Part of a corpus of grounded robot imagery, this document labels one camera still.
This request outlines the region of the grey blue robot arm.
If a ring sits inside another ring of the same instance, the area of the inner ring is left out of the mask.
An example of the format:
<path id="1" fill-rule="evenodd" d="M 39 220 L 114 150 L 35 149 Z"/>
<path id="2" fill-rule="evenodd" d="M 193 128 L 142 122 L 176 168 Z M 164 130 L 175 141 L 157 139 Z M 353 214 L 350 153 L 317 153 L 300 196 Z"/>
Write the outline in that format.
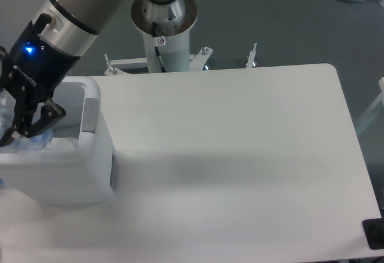
<path id="1" fill-rule="evenodd" d="M 1 145 L 44 133 L 65 116 L 55 88 L 124 0 L 46 0 L 10 50 L 1 50 L 1 90 L 15 99 Z"/>

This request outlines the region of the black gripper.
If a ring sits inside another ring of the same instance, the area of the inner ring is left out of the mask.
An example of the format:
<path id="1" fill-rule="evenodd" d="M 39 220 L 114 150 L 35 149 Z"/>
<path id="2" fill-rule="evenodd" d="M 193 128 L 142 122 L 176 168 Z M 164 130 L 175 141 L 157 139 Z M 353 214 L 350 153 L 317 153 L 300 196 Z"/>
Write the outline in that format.
<path id="1" fill-rule="evenodd" d="M 42 38 L 41 33 L 50 22 L 29 22 L 10 52 L 1 46 L 1 93 L 6 90 L 16 101 L 11 124 L 1 136 L 2 147 L 22 137 L 39 136 L 66 116 L 65 109 L 48 98 L 80 58 Z M 40 117 L 34 121 L 42 102 Z"/>

